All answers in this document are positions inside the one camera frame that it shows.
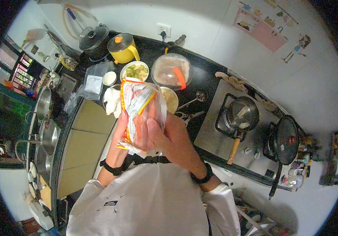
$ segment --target pan lid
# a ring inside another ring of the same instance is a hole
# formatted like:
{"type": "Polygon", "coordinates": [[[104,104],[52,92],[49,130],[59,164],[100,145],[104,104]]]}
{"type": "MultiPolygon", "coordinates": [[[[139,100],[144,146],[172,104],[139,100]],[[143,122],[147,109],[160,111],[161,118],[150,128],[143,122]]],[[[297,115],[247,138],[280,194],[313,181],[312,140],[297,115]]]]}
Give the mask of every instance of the pan lid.
{"type": "Polygon", "coordinates": [[[81,50],[93,50],[98,47],[102,41],[109,35],[109,28],[106,26],[97,26],[94,30],[88,32],[80,42],[81,50]]]}
{"type": "Polygon", "coordinates": [[[109,52],[117,53],[123,51],[124,49],[128,48],[131,45],[134,37],[132,34],[129,33],[122,33],[118,34],[117,36],[113,37],[107,43],[107,49],[109,52]]]}
{"type": "Polygon", "coordinates": [[[291,164],[299,147],[299,134],[292,116],[284,116],[276,125],[274,154],[283,165],[291,164]]]}
{"type": "Polygon", "coordinates": [[[246,96],[235,98],[226,114],[230,126],[244,131],[254,129],[260,120],[257,105],[246,96]]]}

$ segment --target frying pan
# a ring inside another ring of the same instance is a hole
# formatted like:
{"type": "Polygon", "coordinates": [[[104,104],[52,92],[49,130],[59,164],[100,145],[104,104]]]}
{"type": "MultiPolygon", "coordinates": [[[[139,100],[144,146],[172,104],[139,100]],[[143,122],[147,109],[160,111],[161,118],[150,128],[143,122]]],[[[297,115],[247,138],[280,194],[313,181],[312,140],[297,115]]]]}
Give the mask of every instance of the frying pan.
{"type": "Polygon", "coordinates": [[[227,162],[229,165],[235,159],[238,145],[244,133],[254,129],[260,121],[258,108],[252,99],[245,96],[233,97],[234,101],[224,112],[224,121],[228,128],[237,130],[237,137],[227,162]]]}
{"type": "Polygon", "coordinates": [[[283,165],[289,165],[294,161],[299,148],[298,125],[292,116],[286,115],[279,120],[272,141],[274,157],[279,161],[279,167],[269,193],[269,200],[275,194],[283,165]]]}

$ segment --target yellow electric pot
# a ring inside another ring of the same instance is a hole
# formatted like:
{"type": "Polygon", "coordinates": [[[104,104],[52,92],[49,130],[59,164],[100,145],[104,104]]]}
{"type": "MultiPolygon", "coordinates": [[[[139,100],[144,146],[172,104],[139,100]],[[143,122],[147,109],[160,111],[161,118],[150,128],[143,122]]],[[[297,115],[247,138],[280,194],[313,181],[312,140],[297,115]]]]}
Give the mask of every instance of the yellow electric pot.
{"type": "Polygon", "coordinates": [[[109,40],[107,50],[115,59],[115,63],[128,63],[132,59],[140,61],[138,50],[134,42],[134,37],[129,33],[118,34],[109,40]]]}

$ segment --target white shirt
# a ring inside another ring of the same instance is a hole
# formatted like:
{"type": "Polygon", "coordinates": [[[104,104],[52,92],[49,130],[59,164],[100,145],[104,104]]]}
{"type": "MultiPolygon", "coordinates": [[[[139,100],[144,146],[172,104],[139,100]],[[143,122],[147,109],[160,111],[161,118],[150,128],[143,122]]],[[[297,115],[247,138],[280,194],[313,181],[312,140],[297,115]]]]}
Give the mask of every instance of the white shirt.
{"type": "Polygon", "coordinates": [[[207,215],[212,235],[240,235],[228,186],[202,194],[177,164],[145,163],[107,187],[90,180],[70,212],[67,235],[209,235],[207,215]]]}

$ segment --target white towel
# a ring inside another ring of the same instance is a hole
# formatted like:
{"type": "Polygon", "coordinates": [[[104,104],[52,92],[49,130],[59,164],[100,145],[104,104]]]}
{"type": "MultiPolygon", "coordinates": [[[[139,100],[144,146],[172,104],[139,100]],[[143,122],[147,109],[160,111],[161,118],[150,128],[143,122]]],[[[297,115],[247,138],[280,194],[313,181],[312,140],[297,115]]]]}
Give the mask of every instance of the white towel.
{"type": "Polygon", "coordinates": [[[103,101],[107,102],[106,104],[106,114],[110,115],[111,113],[114,113],[117,110],[117,107],[119,106],[119,114],[115,114],[115,118],[118,118],[121,112],[120,108],[120,100],[121,100],[121,92],[119,90],[116,90],[115,88],[108,88],[105,92],[105,95],[103,97],[103,101]]]}

